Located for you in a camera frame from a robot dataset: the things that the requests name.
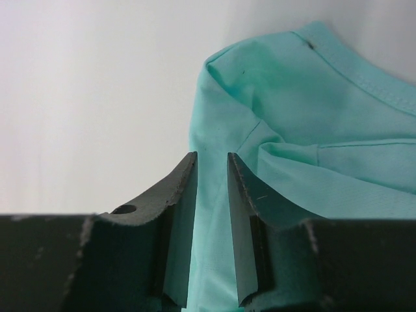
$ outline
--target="white background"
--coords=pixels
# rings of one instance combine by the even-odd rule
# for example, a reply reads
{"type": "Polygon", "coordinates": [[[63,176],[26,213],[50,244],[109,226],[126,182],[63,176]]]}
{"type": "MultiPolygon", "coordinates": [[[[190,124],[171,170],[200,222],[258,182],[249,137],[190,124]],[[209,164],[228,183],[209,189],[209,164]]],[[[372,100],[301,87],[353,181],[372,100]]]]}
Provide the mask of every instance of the white background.
{"type": "Polygon", "coordinates": [[[187,152],[203,61],[325,21],[416,83],[416,1],[0,0],[0,213],[111,211],[187,152]]]}

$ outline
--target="teal fabric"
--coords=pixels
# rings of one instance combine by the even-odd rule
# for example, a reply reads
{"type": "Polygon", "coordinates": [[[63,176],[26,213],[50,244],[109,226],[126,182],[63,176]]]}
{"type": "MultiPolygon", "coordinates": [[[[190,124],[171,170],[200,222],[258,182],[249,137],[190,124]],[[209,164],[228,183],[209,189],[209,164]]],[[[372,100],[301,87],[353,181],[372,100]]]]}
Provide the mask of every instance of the teal fabric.
{"type": "Polygon", "coordinates": [[[358,57],[318,22],[209,58],[190,150],[198,151],[199,184],[187,311],[242,311],[229,151],[324,217],[416,217],[416,88],[358,57]]]}

